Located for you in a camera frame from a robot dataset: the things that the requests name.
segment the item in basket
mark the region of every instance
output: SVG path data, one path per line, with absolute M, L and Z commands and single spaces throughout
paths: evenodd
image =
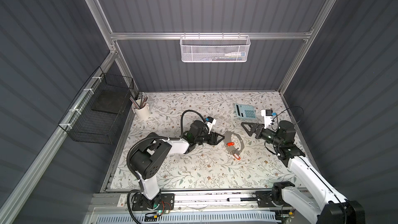
M 126 93 L 103 90 L 94 102 L 91 110 L 118 114 L 126 97 Z

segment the vent grille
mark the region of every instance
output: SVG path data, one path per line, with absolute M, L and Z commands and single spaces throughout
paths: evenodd
M 169 213 L 159 217 L 158 221 L 144 221 L 144 214 L 134 214 L 141 223 L 201 223 L 201 222 L 246 222 L 262 221 L 280 223 L 275 213 L 270 211 L 217 211 L 217 212 L 181 212 Z M 99 214 L 97 224 L 135 224 L 129 214 Z

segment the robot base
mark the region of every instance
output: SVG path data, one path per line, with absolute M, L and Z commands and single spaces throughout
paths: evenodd
M 151 206 L 145 201 L 145 197 L 142 194 L 136 194 L 132 202 L 132 211 L 146 211 L 152 210 Z M 164 202 L 164 210 L 173 210 L 174 208 L 174 194 L 161 194 L 160 202 L 156 210 L 162 210 Z

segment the white mesh basket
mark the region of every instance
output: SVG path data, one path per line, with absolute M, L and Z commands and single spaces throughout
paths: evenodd
M 236 39 L 185 39 L 180 38 L 183 62 L 246 62 L 249 36 Z

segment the mounting plate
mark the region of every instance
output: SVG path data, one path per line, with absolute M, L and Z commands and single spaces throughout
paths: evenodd
M 283 202 L 282 205 L 278 205 L 279 202 L 273 202 L 271 199 L 270 191 L 256 191 L 256 199 L 259 208 L 269 207 L 291 207 L 290 204 Z
M 172 210 L 174 208 L 174 194 L 161 194 L 160 201 L 164 202 L 164 210 Z M 146 210 L 151 210 L 150 208 L 151 206 L 149 206 L 147 202 L 144 201 L 142 194 L 135 195 L 135 197 L 132 200 L 132 211 L 146 211 Z M 162 210 L 162 209 L 163 205 L 160 203 L 159 207 L 156 210 Z

